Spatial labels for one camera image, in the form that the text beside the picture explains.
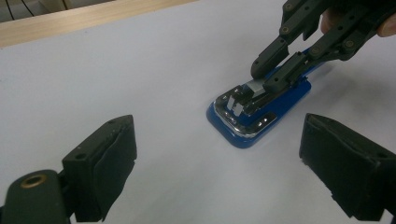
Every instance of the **finger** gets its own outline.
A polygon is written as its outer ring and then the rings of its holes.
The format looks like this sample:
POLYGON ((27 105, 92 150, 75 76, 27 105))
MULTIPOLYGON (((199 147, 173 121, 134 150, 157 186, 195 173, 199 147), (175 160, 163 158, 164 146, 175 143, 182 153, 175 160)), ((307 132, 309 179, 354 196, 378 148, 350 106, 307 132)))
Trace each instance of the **finger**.
POLYGON ((385 20, 376 31, 381 37, 396 35, 396 13, 385 20))
POLYGON ((339 22, 344 16, 340 10, 329 8, 323 12, 323 19, 320 25, 320 30, 323 34, 326 34, 337 22, 339 22))

